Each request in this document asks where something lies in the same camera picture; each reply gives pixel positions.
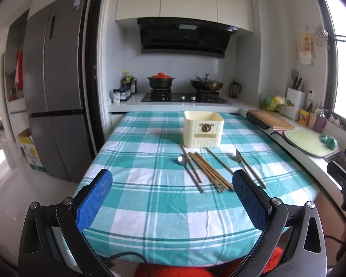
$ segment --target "yellow box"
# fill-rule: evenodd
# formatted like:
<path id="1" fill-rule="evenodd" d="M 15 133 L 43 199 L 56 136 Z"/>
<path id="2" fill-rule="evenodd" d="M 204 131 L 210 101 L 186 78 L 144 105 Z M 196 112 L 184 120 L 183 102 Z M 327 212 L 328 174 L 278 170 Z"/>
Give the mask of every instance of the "yellow box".
<path id="1" fill-rule="evenodd" d="M 33 143 L 31 130 L 29 128 L 23 130 L 18 134 L 18 139 L 22 144 L 22 148 L 26 154 L 27 161 L 31 168 L 37 171 L 46 172 L 41 163 L 40 156 L 37 153 L 35 144 Z"/>
<path id="2" fill-rule="evenodd" d="M 298 115 L 298 123 L 304 126 L 309 124 L 310 113 L 305 110 L 300 109 L 300 114 Z"/>

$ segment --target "blue gripper pad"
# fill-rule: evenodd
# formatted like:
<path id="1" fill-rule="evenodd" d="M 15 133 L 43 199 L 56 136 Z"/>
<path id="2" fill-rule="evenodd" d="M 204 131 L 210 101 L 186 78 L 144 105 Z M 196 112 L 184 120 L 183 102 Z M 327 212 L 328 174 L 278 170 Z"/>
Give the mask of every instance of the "blue gripper pad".
<path id="1" fill-rule="evenodd" d="M 264 232 L 268 225 L 268 211 L 244 178 L 247 178 L 249 182 L 253 182 L 243 170 L 235 171 L 232 176 L 233 188 L 254 227 Z"/>
<path id="2" fill-rule="evenodd" d="M 113 176 L 107 169 L 102 169 L 95 179 L 97 177 L 99 179 L 96 184 L 89 190 L 77 210 L 76 225 L 81 233 L 91 226 L 113 184 Z"/>

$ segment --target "white countertop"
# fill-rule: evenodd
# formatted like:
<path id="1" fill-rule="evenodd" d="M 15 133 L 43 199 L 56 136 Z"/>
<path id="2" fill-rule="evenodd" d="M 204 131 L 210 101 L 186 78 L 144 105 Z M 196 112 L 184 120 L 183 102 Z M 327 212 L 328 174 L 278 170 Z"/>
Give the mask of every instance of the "white countertop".
<path id="1" fill-rule="evenodd" d="M 246 112 L 249 109 L 257 109 L 247 105 L 238 99 L 223 97 L 231 104 L 212 104 L 212 103 L 196 103 L 196 102 L 141 102 L 146 93 L 137 93 L 128 101 L 120 104 L 108 105 L 109 113 L 125 113 L 129 111 L 215 111 L 218 113 L 238 113 L 246 117 Z M 289 118 L 282 117 L 285 121 L 295 126 L 298 130 L 310 129 L 298 124 Z M 315 158 L 305 154 L 303 151 L 290 145 L 282 136 L 276 133 L 274 129 L 261 129 L 264 133 L 270 136 L 283 149 L 290 153 L 303 167 L 321 184 L 326 192 L 340 207 L 343 202 L 341 186 L 327 173 L 327 161 L 323 158 Z"/>
<path id="2" fill-rule="evenodd" d="M 230 97 L 222 97 L 232 104 L 215 104 L 215 103 L 197 103 L 197 102 L 141 102 L 146 93 L 137 93 L 128 101 L 120 102 L 120 104 L 109 104 L 108 111 L 110 113 L 124 113 L 129 111 L 215 111 L 217 113 L 237 113 L 239 108 L 244 110 L 256 109 L 238 99 Z"/>

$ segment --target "checkered tablecloth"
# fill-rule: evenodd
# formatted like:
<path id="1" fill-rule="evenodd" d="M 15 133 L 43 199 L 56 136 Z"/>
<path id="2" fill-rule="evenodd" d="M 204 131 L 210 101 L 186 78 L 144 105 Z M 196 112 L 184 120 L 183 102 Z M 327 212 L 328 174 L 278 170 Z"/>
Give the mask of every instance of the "checkered tablecloth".
<path id="1" fill-rule="evenodd" d="M 262 177 L 270 197 L 304 205 L 318 194 L 308 175 L 270 137 L 244 117 L 221 114 L 222 140 L 212 151 L 232 170 L 237 148 Z M 102 168 L 113 186 L 84 234 L 100 255 L 134 251 L 149 263 L 205 266 L 247 254 L 260 230 L 252 225 L 235 192 L 218 193 L 198 170 L 200 194 L 176 159 L 182 153 L 183 113 L 127 113 L 104 144 L 78 190 Z M 199 152 L 224 178 L 231 174 L 205 149 Z M 137 260 L 134 256 L 126 259 Z"/>

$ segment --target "window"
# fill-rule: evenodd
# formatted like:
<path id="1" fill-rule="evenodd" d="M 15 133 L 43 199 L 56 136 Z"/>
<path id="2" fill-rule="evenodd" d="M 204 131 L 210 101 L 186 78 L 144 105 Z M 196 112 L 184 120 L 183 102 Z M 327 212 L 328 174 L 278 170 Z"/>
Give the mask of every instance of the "window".
<path id="1" fill-rule="evenodd" d="M 346 7 L 340 0 L 319 0 L 328 39 L 325 107 L 346 129 Z"/>

